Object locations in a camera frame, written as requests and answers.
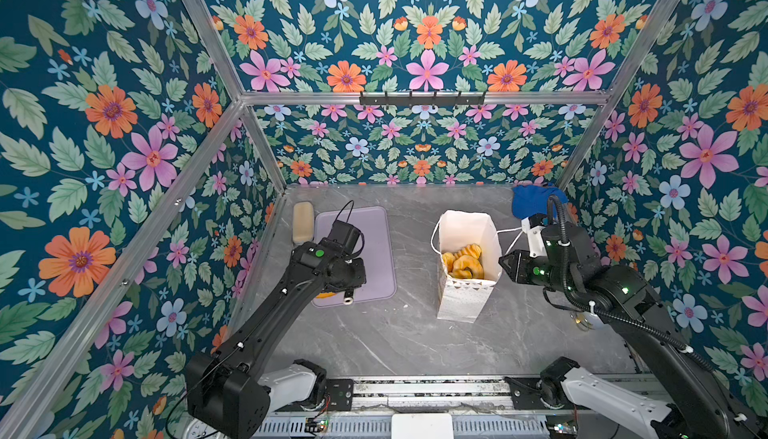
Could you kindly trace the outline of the ribbed spiral bread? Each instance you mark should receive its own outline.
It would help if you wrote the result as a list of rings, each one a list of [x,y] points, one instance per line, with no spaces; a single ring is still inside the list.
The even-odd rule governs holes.
[[[474,259],[479,260],[482,257],[482,253],[483,253],[483,250],[482,250],[482,247],[479,244],[468,244],[468,245],[464,246],[463,248],[461,248],[457,252],[457,255],[459,257],[470,256],[470,257],[472,257]]]

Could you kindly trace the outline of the white cartoon paper bag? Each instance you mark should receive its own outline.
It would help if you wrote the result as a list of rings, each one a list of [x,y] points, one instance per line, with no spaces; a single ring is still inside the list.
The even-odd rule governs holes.
[[[430,247],[438,256],[439,320],[473,323],[480,316],[502,275],[499,236],[520,226],[497,229],[486,213],[445,211],[437,221]]]

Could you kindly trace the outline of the scalloped yellow bread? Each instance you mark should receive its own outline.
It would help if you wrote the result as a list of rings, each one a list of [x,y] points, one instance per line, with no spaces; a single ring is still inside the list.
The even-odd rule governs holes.
[[[442,253],[441,260],[446,272],[451,273],[453,271],[454,262],[456,260],[455,254],[452,252]]]

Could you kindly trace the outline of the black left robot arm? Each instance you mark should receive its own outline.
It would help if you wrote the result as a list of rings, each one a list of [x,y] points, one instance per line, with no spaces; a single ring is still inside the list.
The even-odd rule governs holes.
[[[228,438],[250,438],[271,412],[324,402],[327,372],[296,360],[267,373],[277,345],[304,309],[322,293],[351,296],[366,283],[364,261],[324,240],[291,252],[281,279],[251,317],[210,353],[186,365],[187,412]]]

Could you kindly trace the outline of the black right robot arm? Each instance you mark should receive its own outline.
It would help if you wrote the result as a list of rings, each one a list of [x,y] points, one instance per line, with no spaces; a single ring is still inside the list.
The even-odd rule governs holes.
[[[545,406],[582,406],[642,438],[764,438],[767,423],[728,392],[709,360],[683,337],[657,292],[633,268],[604,265],[588,232],[566,218],[560,198],[513,205],[527,237],[498,263],[515,283],[564,295],[565,311],[610,327],[667,392],[649,399],[560,357],[540,375]]]

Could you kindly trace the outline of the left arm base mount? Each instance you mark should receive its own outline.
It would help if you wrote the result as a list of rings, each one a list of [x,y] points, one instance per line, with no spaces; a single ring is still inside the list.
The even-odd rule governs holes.
[[[314,411],[325,406],[349,411],[355,392],[352,379],[330,379],[323,367],[304,359],[264,374],[258,384],[268,390],[270,412],[285,408]]]

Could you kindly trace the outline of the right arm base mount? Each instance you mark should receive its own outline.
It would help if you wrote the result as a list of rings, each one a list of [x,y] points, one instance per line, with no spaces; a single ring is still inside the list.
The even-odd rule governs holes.
[[[536,377],[504,376],[510,398],[518,410],[563,410],[577,407],[566,395],[566,374],[580,367],[575,360],[559,357]]]

